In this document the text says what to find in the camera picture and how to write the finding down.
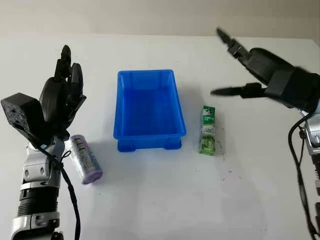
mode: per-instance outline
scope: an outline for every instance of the wire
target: wire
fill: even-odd
[[[299,167],[301,166],[302,158],[304,157],[304,148],[305,148],[305,139],[302,138],[301,153],[300,153],[300,159],[299,159]]]
[[[80,214],[79,214],[79,209],[78,209],[78,203],[77,203],[77,196],[75,193],[75,189],[74,186],[71,184],[70,178],[66,172],[66,170],[64,169],[64,164],[62,163],[62,160],[66,157],[68,157],[71,154],[71,151],[66,151],[63,156],[59,159],[54,156],[51,155],[50,153],[48,153],[46,150],[44,150],[42,147],[40,146],[35,146],[40,152],[42,152],[44,155],[46,155],[54,164],[54,166],[56,168],[58,168],[61,171],[62,177],[64,179],[64,181],[66,182],[67,186],[68,186],[68,190],[70,193],[70,198],[71,198],[71,202],[73,205],[73,209],[74,209],[74,214],[75,214],[75,233],[74,233],[74,240],[79,240],[80,238],[80,232],[81,232],[81,223],[80,223]]]
[[[299,187],[299,193],[300,193],[300,198],[301,198],[301,203],[303,206],[303,210],[304,210],[304,214],[305,214],[305,218],[306,218],[306,222],[307,222],[307,227],[311,236],[312,240],[316,240],[315,235],[319,234],[317,233],[317,230],[315,228],[315,226],[313,225],[312,221],[311,221],[311,217],[310,217],[310,211],[309,211],[309,203],[308,203],[308,197],[307,197],[307,193],[306,193],[306,188],[305,188],[305,183],[304,183],[304,179],[302,177],[302,172],[301,172],[301,161],[302,161],[302,157],[303,157],[303,149],[301,150],[301,156],[300,156],[300,160],[298,160],[293,143],[292,143],[292,136],[294,131],[299,127],[300,128],[300,124],[302,124],[304,121],[308,120],[309,118],[312,117],[312,115],[315,113],[316,108],[311,111],[310,113],[308,113],[306,116],[302,117],[299,121],[297,121],[290,129],[289,133],[288,133],[288,144],[289,144],[289,148],[290,151],[292,153],[293,156],[293,160],[295,163],[295,167],[296,167],[296,173],[297,173],[297,181],[298,181],[298,187]]]

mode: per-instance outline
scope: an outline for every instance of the robotic hand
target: robotic hand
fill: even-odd
[[[76,215],[75,239],[80,237],[77,199],[64,170],[64,141],[67,128],[85,101],[81,66],[71,66],[71,50],[65,45],[57,60],[54,77],[49,78],[39,101],[22,93],[1,100],[10,125],[28,139],[23,165],[17,217],[13,219],[11,240],[63,240],[57,211],[61,174],[70,192]]]
[[[248,83],[242,87],[227,87],[211,91],[212,95],[236,96],[242,98],[268,97],[280,102],[288,108],[301,110],[301,118],[290,129],[288,143],[297,169],[297,178],[302,206],[304,208],[308,230],[312,239],[319,236],[314,227],[310,213],[305,185],[300,169],[301,159],[298,160],[292,144],[292,135],[296,128],[300,128],[302,146],[306,142],[308,152],[315,166],[317,180],[315,186],[320,196],[320,75],[310,73],[301,67],[295,67],[263,48],[252,48],[247,51],[237,40],[230,38],[220,28],[217,34],[227,44],[228,52],[255,76],[258,82]],[[315,204],[317,227],[320,229],[320,202]]]

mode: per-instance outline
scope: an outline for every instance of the white table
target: white table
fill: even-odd
[[[294,65],[320,72],[311,40],[239,38]],[[104,178],[83,186],[69,159],[65,168],[78,198],[81,239],[301,240],[308,239],[287,134],[297,111],[268,99],[217,98],[210,90],[256,82],[215,37],[133,35],[15,35],[0,38],[0,98],[39,97],[54,74],[62,46],[82,66],[87,100],[69,128],[86,136]],[[180,150],[120,153],[113,138],[117,72],[173,69],[187,136]],[[197,152],[202,104],[216,107],[217,155]],[[26,140],[0,113],[0,232],[16,215]],[[304,179],[314,209],[314,169],[307,151]],[[60,229],[74,238],[66,184],[59,196]]]

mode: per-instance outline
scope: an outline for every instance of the blue plastic tray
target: blue plastic tray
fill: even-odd
[[[179,149],[186,133],[172,70],[118,73],[113,136],[120,152]]]

